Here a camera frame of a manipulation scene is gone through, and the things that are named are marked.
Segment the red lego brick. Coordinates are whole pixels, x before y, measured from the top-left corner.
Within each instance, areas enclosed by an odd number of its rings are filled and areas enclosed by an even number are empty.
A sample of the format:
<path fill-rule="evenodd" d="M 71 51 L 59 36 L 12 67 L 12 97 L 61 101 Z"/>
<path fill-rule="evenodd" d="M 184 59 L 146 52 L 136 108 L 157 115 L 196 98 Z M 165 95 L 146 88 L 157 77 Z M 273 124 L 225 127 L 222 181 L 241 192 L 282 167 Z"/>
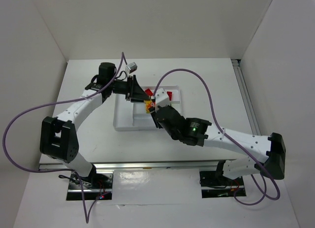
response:
<path fill-rule="evenodd" d="M 171 101 L 171 100 L 172 100 L 172 92 L 167 91 L 167 95 L 168 95 L 168 97 L 169 97 L 169 100 Z"/>
<path fill-rule="evenodd" d="M 146 89 L 145 93 L 150 97 L 153 95 L 153 92 L 150 89 Z"/>

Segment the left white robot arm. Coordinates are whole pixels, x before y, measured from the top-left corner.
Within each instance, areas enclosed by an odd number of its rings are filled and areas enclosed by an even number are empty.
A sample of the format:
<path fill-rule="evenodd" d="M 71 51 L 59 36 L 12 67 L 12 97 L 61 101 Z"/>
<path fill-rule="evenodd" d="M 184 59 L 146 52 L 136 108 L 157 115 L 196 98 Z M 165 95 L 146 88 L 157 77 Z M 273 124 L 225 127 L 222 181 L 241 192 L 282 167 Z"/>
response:
<path fill-rule="evenodd" d="M 89 186 L 101 180 L 102 176 L 96 172 L 96 167 L 79 153 L 77 131 L 81 124 L 111 94 L 124 95 L 125 99 L 131 102 L 145 102 L 150 99 L 138 84 L 136 76 L 118 80 L 117 74 L 115 64 L 101 63 L 98 74 L 85 87 L 81 101 L 73 103 L 56 117 L 46 117 L 42 121 L 40 152 L 75 171 L 77 179 Z"/>

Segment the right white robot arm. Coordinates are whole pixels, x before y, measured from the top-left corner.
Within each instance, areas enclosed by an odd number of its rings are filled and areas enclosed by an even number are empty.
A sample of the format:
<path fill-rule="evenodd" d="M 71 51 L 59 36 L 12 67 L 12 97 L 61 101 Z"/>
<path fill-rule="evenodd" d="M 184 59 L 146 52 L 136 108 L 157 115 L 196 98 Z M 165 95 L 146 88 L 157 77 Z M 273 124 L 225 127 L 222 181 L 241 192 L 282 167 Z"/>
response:
<path fill-rule="evenodd" d="M 183 117 L 170 105 L 150 107 L 149 112 L 156 127 L 164 129 L 173 140 L 188 146 L 214 147 L 245 155 L 241 159 L 219 161 L 216 168 L 219 179 L 233 180 L 251 174 L 284 179 L 286 149 L 278 133 L 258 136 L 219 130 L 207 120 Z"/>

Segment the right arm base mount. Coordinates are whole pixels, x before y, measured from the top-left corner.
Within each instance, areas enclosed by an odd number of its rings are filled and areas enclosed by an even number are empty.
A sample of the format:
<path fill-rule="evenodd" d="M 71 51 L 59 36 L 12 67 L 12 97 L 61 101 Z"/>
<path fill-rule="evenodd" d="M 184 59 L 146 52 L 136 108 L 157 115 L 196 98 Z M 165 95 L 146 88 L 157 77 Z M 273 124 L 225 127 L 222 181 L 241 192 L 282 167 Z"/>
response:
<path fill-rule="evenodd" d="M 236 196 L 245 197 L 246 190 L 242 177 L 228 179 L 217 172 L 221 168 L 220 161 L 196 161 L 199 168 L 199 184 L 202 198 L 225 198 Z"/>

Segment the yellow lego brick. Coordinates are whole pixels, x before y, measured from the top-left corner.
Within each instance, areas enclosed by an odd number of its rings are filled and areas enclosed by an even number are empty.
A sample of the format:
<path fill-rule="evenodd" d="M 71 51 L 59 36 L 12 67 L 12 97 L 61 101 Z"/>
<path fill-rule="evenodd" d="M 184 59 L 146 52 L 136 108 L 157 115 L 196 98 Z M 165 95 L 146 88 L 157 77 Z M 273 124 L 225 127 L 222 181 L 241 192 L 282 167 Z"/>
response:
<path fill-rule="evenodd" d="M 152 101 L 152 100 L 150 100 L 150 101 L 145 101 L 144 103 L 145 103 L 146 114 L 150 114 L 150 113 L 149 113 L 149 108 L 150 108 L 151 106 L 156 107 L 156 103 L 155 103 L 154 101 Z"/>

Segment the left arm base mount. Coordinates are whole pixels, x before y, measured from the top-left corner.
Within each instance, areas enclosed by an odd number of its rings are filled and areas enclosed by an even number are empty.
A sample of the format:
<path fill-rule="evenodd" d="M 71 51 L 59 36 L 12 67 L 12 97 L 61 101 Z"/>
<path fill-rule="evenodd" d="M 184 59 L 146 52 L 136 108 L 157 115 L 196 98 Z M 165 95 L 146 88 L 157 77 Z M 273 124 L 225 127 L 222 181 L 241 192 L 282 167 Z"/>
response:
<path fill-rule="evenodd" d="M 114 173 L 106 171 L 99 173 L 96 181 L 91 183 L 82 181 L 82 187 L 79 184 L 79 180 L 74 173 L 71 173 L 70 176 L 59 175 L 60 179 L 68 181 L 67 188 L 67 201 L 81 201 L 81 188 L 84 190 L 85 200 L 95 200 L 98 196 L 99 200 L 111 200 L 112 199 L 112 188 L 113 188 L 113 179 Z"/>

